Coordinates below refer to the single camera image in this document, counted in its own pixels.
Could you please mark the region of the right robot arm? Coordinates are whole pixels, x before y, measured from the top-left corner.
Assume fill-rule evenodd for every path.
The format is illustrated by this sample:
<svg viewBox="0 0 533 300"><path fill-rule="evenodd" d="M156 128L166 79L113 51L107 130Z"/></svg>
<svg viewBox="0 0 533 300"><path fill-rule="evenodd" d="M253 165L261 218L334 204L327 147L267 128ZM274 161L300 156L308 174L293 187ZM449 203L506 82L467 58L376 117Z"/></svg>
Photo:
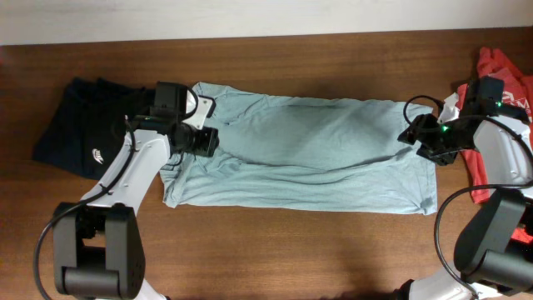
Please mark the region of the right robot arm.
<svg viewBox="0 0 533 300"><path fill-rule="evenodd" d="M452 193L440 206L433 229L442 269L409 280L394 299L488 299L532 292L532 246L513 237L532 232L532 149L526 110L503 101L502 80L485 76L470 82L461 110L449 120L422 114L398 137L420 144L417 155L445 166L458 152L481 154L488 182ZM441 250L440 226L446 207L461 194L491 195L456 240L454 261Z"/></svg>

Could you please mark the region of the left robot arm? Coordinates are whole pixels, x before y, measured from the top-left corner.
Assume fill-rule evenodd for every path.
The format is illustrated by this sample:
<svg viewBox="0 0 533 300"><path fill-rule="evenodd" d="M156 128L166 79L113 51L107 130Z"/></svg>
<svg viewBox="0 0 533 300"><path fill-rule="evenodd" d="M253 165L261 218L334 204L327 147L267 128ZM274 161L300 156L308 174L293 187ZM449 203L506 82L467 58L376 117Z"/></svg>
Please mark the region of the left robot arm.
<svg viewBox="0 0 533 300"><path fill-rule="evenodd" d="M52 234L56 290L76 299L163 299L146 280L137 213L170 158L210 157L218 131L206 126L216 102L190 87L158 82L152 105L125 119L123 145L79 202L60 203L44 228Z"/></svg>

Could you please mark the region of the folded black garment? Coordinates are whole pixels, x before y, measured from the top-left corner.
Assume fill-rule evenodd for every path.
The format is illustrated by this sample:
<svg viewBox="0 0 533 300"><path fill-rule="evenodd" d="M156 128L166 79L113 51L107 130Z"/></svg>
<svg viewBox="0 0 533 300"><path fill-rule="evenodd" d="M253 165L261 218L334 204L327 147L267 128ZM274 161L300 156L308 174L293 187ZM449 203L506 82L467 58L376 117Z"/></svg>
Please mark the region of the folded black garment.
<svg viewBox="0 0 533 300"><path fill-rule="evenodd" d="M100 179L122 148L125 120L147 113L155 91L99 78L74 78L64 89L32 159L92 180Z"/></svg>

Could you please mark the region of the light blue t-shirt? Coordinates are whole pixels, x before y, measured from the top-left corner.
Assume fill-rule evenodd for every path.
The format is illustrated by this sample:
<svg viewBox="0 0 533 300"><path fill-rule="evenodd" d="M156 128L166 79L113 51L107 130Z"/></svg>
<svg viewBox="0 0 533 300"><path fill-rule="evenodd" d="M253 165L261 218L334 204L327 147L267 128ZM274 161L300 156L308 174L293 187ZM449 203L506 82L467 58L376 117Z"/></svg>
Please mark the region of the light blue t-shirt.
<svg viewBox="0 0 533 300"><path fill-rule="evenodd" d="M391 100L271 96L200 82L213 98L211 157L176 155L161 170L171 208L243 206L430 215L435 165L398 141L426 106Z"/></svg>

